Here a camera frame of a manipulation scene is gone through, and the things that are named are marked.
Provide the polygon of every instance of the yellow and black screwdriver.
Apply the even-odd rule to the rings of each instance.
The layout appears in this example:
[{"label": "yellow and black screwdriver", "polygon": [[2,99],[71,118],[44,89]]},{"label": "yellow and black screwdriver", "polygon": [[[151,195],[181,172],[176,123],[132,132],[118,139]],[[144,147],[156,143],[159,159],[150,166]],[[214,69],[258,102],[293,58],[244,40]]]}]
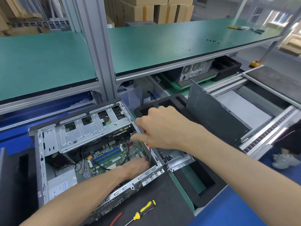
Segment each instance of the yellow and black screwdriver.
[{"label": "yellow and black screwdriver", "polygon": [[139,212],[136,212],[134,218],[127,223],[125,226],[129,225],[132,221],[135,220],[140,220],[140,218],[142,216],[144,216],[145,214],[147,214],[150,210],[152,210],[153,208],[155,208],[156,206],[156,202],[154,200],[150,201],[146,206],[144,206]]}]

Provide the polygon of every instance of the green tabletop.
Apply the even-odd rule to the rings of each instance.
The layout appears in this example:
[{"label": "green tabletop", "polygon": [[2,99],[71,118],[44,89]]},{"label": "green tabletop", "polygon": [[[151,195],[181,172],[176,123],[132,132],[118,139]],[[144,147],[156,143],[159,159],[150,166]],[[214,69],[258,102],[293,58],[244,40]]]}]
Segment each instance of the green tabletop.
[{"label": "green tabletop", "polygon": [[0,101],[96,78],[80,33],[0,38]]},{"label": "green tabletop", "polygon": [[114,71],[149,67],[279,35],[279,31],[265,27],[260,35],[228,29],[228,25],[260,27],[242,19],[215,19],[109,29]]}]

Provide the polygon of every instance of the green circuit board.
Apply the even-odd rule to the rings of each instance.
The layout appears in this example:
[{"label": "green circuit board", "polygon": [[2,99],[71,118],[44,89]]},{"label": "green circuit board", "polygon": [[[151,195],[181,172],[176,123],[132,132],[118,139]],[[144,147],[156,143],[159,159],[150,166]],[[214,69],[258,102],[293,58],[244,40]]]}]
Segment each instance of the green circuit board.
[{"label": "green circuit board", "polygon": [[[128,148],[126,147],[126,144],[129,148],[127,158],[126,155]],[[123,140],[118,140],[103,145],[99,151],[90,152],[89,157],[86,158],[85,165],[87,173],[90,177],[94,177],[107,171],[99,167],[99,165],[107,169],[114,169],[115,167],[120,166],[124,160],[126,163],[134,158],[146,158],[148,160],[148,156],[143,150],[141,144],[133,141],[125,143]]]}]

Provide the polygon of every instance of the forearm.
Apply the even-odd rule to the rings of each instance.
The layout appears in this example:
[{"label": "forearm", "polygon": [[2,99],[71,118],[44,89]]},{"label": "forearm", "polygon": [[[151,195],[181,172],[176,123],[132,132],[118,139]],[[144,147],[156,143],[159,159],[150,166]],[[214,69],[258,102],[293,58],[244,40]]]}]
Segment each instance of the forearm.
[{"label": "forearm", "polygon": [[80,225],[125,180],[126,175],[121,167],[90,178],[52,199],[21,226]]},{"label": "forearm", "polygon": [[301,188],[292,180],[195,126],[184,150],[229,184],[267,225],[299,225]]}]

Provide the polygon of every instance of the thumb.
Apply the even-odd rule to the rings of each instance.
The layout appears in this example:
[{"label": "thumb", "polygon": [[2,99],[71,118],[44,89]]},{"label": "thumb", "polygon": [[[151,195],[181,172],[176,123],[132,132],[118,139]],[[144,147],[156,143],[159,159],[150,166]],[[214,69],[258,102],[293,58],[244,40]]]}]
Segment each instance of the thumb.
[{"label": "thumb", "polygon": [[134,135],[132,135],[131,140],[132,141],[141,141],[141,142],[149,144],[150,136],[147,134],[135,133]]}]

